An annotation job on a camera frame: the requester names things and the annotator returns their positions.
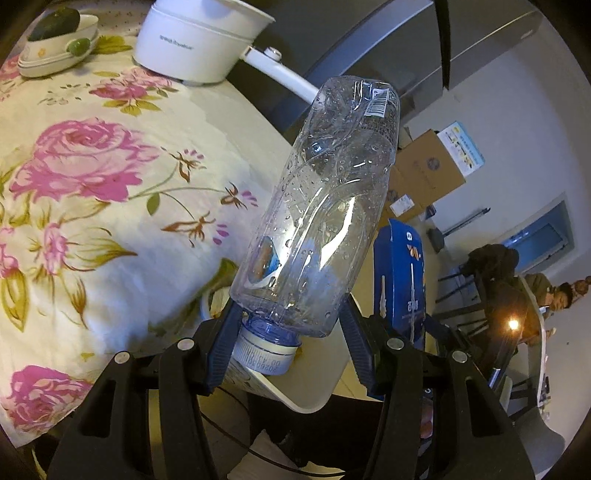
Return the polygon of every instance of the black hair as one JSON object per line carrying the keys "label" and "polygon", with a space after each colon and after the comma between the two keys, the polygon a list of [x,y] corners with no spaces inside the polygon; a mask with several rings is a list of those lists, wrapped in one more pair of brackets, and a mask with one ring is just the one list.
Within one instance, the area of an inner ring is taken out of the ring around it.
{"label": "black hair", "polygon": [[561,291],[566,295],[567,303],[566,307],[569,308],[573,304],[573,287],[570,286],[570,283],[564,282],[556,287],[554,292]]}

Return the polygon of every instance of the blue box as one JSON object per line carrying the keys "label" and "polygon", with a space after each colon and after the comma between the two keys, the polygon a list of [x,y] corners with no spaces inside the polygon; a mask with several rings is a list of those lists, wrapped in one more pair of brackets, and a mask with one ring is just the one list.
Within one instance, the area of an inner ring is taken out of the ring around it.
{"label": "blue box", "polygon": [[374,313],[424,349],[425,262],[414,228],[389,219],[374,242]]}

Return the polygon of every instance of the gray chair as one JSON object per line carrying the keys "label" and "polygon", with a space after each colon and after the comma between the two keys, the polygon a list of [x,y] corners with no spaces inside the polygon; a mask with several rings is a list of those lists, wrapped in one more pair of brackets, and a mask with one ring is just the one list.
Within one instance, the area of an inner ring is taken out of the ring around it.
{"label": "gray chair", "polygon": [[564,452],[564,438],[546,425],[537,408],[519,417],[515,429],[536,475],[552,467]]}

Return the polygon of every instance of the floral tablecloth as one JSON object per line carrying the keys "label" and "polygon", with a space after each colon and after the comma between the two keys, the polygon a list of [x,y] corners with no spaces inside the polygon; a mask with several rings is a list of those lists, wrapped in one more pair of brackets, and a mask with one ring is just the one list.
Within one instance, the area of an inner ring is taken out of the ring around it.
{"label": "floral tablecloth", "polygon": [[[21,78],[16,57],[0,70],[0,424],[16,446],[74,409],[117,351],[192,334],[282,169],[212,125],[232,114],[215,88],[134,65],[134,41],[102,37],[44,79]],[[246,136],[278,136],[252,113]]]}

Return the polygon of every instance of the screw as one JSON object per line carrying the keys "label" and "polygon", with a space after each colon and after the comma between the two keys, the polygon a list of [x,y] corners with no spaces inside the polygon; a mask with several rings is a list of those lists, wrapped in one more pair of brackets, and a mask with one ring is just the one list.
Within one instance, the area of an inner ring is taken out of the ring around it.
{"label": "screw", "polygon": [[392,350],[402,350],[404,348],[404,341],[400,338],[391,338],[386,342],[386,345]]}
{"label": "screw", "polygon": [[190,350],[195,345],[192,338],[183,338],[177,343],[177,348],[182,351]]}
{"label": "screw", "polygon": [[115,363],[116,364],[124,364],[127,360],[129,360],[131,355],[129,352],[119,352],[115,355]]}
{"label": "screw", "polygon": [[452,358],[460,364],[465,364],[468,361],[468,356],[460,350],[453,352]]}

